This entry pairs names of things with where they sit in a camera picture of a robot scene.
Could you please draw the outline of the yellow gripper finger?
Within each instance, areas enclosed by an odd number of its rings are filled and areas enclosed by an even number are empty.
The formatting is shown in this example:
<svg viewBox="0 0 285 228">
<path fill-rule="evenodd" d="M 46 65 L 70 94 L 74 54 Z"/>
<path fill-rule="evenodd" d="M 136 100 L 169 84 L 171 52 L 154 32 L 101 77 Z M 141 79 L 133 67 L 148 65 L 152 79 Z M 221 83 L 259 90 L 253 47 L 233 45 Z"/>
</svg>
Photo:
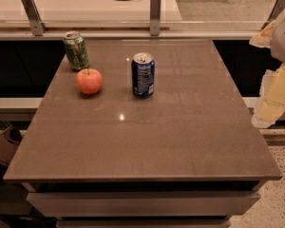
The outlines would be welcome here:
<svg viewBox="0 0 285 228">
<path fill-rule="evenodd" d="M 276 71 L 267 69 L 262 77 L 252 125 L 268 128 L 285 112 L 285 63 Z"/>
<path fill-rule="evenodd" d="M 270 48 L 274 24 L 275 21 L 269 23 L 261 32 L 250 39 L 249 44 L 257 48 Z"/>
</svg>

